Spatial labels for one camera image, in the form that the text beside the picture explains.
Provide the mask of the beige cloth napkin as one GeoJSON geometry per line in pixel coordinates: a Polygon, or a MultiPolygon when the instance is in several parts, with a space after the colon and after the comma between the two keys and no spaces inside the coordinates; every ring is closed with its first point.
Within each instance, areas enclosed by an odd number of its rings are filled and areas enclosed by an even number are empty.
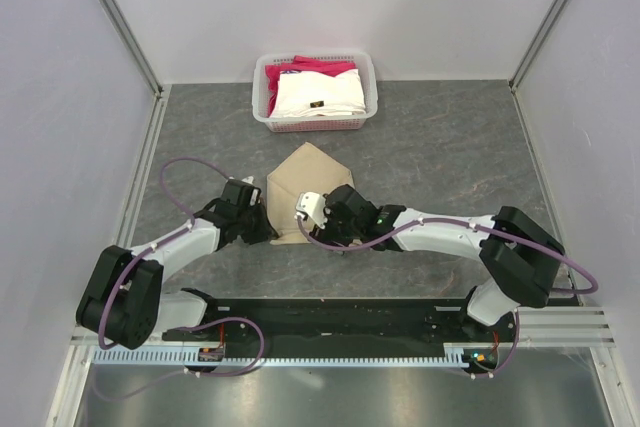
{"type": "Polygon", "coordinates": [[[267,176],[266,208],[278,238],[273,246],[307,244],[295,220],[299,196],[305,192],[329,194],[349,184],[351,170],[311,143],[304,143],[267,176]]]}

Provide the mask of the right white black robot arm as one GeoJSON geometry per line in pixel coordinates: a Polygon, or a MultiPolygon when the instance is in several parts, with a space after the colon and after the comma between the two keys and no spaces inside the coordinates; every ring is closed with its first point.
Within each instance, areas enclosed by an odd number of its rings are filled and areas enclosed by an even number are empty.
{"type": "Polygon", "coordinates": [[[310,241],[327,250],[428,251],[480,262],[490,278],[471,290],[457,318],[460,333],[473,341],[519,307],[545,307],[565,253],[524,212],[508,206],[476,217],[428,214],[396,204],[377,207],[341,185],[329,194],[301,194],[296,217],[312,222],[310,241]]]}

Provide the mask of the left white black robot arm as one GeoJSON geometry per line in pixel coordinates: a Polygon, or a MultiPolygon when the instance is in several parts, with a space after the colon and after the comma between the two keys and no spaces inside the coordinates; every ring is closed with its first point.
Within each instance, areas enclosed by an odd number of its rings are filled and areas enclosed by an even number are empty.
{"type": "Polygon", "coordinates": [[[200,297],[164,296],[164,282],[236,239],[254,245],[276,238],[261,189],[230,179],[220,197],[170,233],[131,249],[105,248],[80,299],[76,323],[96,333],[103,350],[134,350],[152,333],[183,322],[196,339],[211,339],[219,329],[218,314],[200,297]]]}

